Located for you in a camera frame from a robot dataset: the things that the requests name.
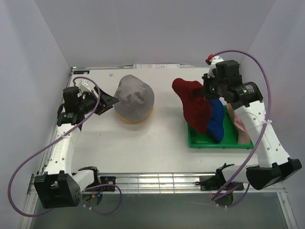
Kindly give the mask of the dark red beanie hat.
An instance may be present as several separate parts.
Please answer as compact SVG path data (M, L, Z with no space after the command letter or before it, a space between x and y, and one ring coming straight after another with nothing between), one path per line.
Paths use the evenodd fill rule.
M177 78L172 83L172 89L182 102L183 116L188 125L195 131L205 134L212 108L202 95L203 85L198 81Z

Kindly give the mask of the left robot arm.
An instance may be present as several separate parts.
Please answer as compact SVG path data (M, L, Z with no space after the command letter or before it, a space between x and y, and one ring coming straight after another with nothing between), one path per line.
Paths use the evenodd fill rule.
M42 175L34 179L34 186L45 209L75 207L86 188L97 190L101 186L97 167L83 167L77 173L71 169L77 139L81 134L85 116L101 115L119 100L94 87L72 86L63 90L63 104L58 109L56 136L50 160Z

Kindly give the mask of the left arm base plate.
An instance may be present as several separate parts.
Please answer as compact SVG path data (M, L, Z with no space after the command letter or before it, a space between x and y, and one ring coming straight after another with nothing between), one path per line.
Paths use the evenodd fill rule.
M116 184L115 176L99 176L92 184L85 188L85 191L101 191L101 192L113 192Z

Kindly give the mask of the grey bucket hat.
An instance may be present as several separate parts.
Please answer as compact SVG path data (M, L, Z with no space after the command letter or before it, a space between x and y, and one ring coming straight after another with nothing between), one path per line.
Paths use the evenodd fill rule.
M128 119L147 115L155 99L152 88L131 74L120 79L114 97L119 99L114 105L116 113Z

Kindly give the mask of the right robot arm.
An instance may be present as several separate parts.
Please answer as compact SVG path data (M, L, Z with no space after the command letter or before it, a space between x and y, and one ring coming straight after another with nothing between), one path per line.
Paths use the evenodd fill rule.
M243 83L239 63L235 60L225 61L220 56L210 57L207 62L209 72L202 77L205 99L222 97L231 105L245 125L258 159L256 165L228 165L217 169L216 186L227 189L237 182L261 190L299 171L302 164L299 159L289 156L277 138L258 86L254 82Z

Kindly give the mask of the yellow bucket hat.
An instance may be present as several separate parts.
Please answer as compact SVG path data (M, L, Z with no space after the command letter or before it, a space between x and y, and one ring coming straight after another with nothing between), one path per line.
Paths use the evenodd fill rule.
M142 122L144 121L145 119L149 118L153 113L153 109L145 116L143 117L133 117L131 119L128 119L126 117L123 117L121 115L118 115L119 118L121 118L123 121L126 121L128 123L138 123L138 122Z

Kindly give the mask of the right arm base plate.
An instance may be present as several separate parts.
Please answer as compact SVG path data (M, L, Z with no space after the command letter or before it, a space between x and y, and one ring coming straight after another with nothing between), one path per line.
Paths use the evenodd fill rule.
M216 178L216 176L200 176L199 181L195 182L196 186L200 186L201 191L217 191L221 188L222 184ZM242 191L244 190L244 185L237 182L230 183L224 190L229 191L236 187L236 190Z

